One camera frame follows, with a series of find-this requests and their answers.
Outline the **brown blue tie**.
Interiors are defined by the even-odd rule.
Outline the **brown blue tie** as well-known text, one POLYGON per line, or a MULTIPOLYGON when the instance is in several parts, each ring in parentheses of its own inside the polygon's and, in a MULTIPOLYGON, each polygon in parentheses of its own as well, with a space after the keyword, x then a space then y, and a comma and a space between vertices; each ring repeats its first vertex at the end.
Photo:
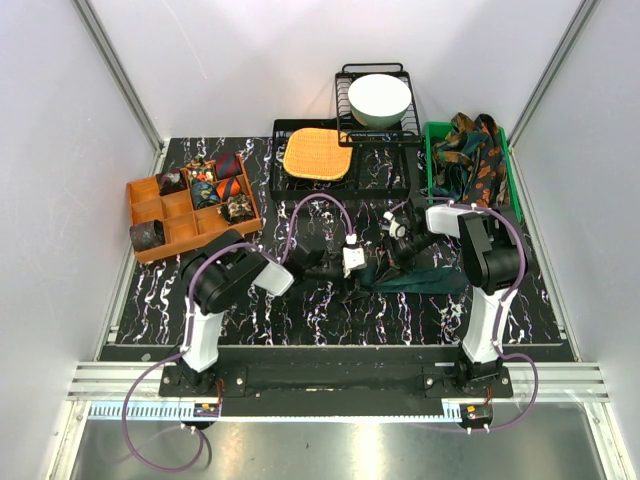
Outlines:
POLYGON ((162 222, 158 219, 132 225, 129 237, 135 252, 142 252, 165 244, 162 222))

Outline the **dark green tie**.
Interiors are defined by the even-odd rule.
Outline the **dark green tie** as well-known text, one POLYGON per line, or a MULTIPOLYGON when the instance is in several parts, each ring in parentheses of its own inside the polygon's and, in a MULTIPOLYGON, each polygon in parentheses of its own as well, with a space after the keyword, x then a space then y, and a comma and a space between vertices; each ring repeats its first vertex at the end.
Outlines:
POLYGON ((388 279, 376 278, 372 268, 359 274, 361 287, 372 293, 458 295, 469 286, 467 277, 451 267, 421 268, 409 273, 390 271, 388 279))

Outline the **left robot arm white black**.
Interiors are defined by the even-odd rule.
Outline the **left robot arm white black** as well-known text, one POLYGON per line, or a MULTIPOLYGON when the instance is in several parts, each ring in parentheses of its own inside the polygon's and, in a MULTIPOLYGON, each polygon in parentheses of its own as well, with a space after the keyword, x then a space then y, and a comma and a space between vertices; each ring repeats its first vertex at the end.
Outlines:
POLYGON ((219 357, 218 342, 225 312, 245 299, 250 287, 273 297, 284 295, 294 282, 318 279, 338 284, 355 279, 367 266, 363 246, 349 234, 338 252, 311 249, 298 241, 286 243, 277 259, 229 229, 196 250, 181 267, 185 287, 186 323, 181 352, 181 384, 196 396, 215 386, 212 366, 219 357))

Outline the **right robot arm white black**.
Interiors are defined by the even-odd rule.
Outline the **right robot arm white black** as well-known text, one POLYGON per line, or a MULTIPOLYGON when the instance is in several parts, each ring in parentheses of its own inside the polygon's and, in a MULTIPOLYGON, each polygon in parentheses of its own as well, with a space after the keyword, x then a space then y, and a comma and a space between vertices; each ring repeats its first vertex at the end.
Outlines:
POLYGON ((488 391, 501 373, 502 334, 530 261, 513 209, 462 205, 441 197, 426 208, 405 201, 386 211, 383 223, 385 256, 370 289, 453 295, 470 286, 469 325, 449 383, 470 397, 488 391), (418 256, 444 236, 459 241, 462 269, 420 267, 418 256))

